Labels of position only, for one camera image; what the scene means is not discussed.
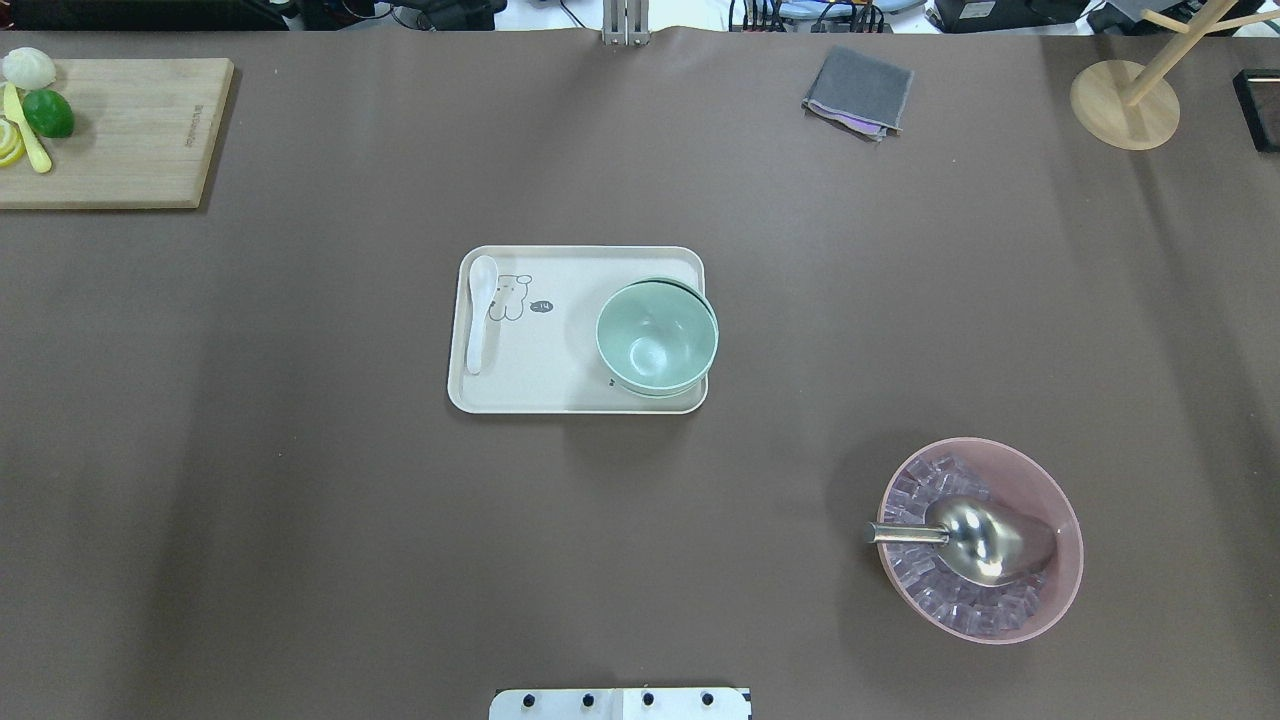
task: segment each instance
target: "white spoon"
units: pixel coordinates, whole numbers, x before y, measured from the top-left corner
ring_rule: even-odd
[[[471,261],[467,273],[467,288],[471,291],[471,334],[467,336],[467,372],[480,374],[484,361],[484,319],[489,315],[489,305],[498,292],[498,261],[481,255]]]

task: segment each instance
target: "black device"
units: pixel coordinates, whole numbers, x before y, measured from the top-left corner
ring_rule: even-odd
[[[1258,152],[1280,152],[1280,70],[1240,70],[1233,81]]]
[[[421,14],[422,29],[494,29],[493,17],[507,0],[390,0]]]
[[[10,0],[17,29],[289,29],[266,0]]]
[[[1142,19],[1143,10],[1155,10],[1166,18],[1180,23],[1190,22],[1192,15],[1203,8],[1201,0],[1183,0],[1170,3],[1169,0],[1108,0],[1097,12],[1089,13],[1089,27],[1097,33],[1108,35],[1157,35],[1170,32],[1153,22]],[[1234,20],[1258,12],[1262,0],[1240,0],[1222,15],[1224,20]],[[1210,36],[1225,37],[1235,35],[1236,29],[1221,29],[1211,32]]]
[[[1089,0],[934,0],[942,32],[1074,23]]]

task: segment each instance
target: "wooden stand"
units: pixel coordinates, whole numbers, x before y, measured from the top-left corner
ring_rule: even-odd
[[[1280,10],[1219,22],[1236,0],[1208,0],[1192,22],[1183,24],[1143,10],[1142,17],[1176,33],[1149,65],[1103,60],[1085,68],[1071,83],[1071,110],[1080,124],[1107,145],[1125,150],[1151,150],[1178,129],[1180,108],[1165,74],[1202,37],[1280,17]]]

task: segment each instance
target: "garlic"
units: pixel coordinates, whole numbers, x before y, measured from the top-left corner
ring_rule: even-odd
[[[54,60],[35,47],[18,47],[4,56],[4,77],[23,90],[40,90],[54,82]]]

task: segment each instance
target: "metal bracket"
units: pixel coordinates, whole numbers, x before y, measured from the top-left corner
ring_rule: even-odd
[[[489,720],[751,720],[750,688],[500,691]]]
[[[604,0],[605,45],[649,45],[649,0]]]

